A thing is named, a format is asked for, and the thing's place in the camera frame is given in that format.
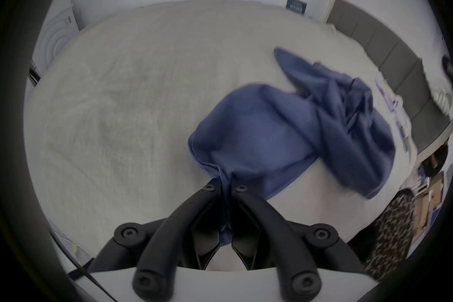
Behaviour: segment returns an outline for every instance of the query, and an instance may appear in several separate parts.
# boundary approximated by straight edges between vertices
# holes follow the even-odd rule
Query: white bedsheet
[[[270,200],[288,220],[328,223],[351,239],[383,211],[415,163],[416,148],[411,140],[404,152],[375,79],[393,93],[357,42],[288,10],[242,1],[138,8],[85,29],[66,46],[39,82],[25,120],[44,213],[92,255],[118,225],[167,217],[209,181],[187,140],[212,108],[250,82],[294,90],[274,59],[276,46],[360,77],[391,125],[395,161],[373,199],[342,187],[318,160]]]

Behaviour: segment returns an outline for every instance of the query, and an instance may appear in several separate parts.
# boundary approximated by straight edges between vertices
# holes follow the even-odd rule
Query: wrinkled fabric
[[[274,54],[302,91],[249,84],[231,92],[189,137],[193,158],[221,179],[226,203],[232,179],[269,199],[318,157],[343,186],[374,197],[390,174],[395,147],[370,88],[283,49]],[[224,243],[230,238],[225,214]]]

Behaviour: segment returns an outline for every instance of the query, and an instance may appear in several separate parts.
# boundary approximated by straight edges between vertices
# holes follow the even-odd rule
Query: gray headboard
[[[327,22],[357,40],[391,89],[403,98],[403,107],[412,122],[412,138],[420,154],[450,124],[431,98],[422,60],[384,24],[345,0],[334,0]]]

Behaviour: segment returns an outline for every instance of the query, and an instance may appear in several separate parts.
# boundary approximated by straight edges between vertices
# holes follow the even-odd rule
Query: leopard print fabric
[[[365,261],[365,271],[377,281],[406,259],[414,233],[415,197],[411,190],[398,192],[375,220],[377,244]]]

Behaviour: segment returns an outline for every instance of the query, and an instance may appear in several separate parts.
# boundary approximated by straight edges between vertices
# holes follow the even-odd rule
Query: white appliance
[[[43,76],[58,53],[79,32],[71,0],[53,0],[33,51],[33,63]]]

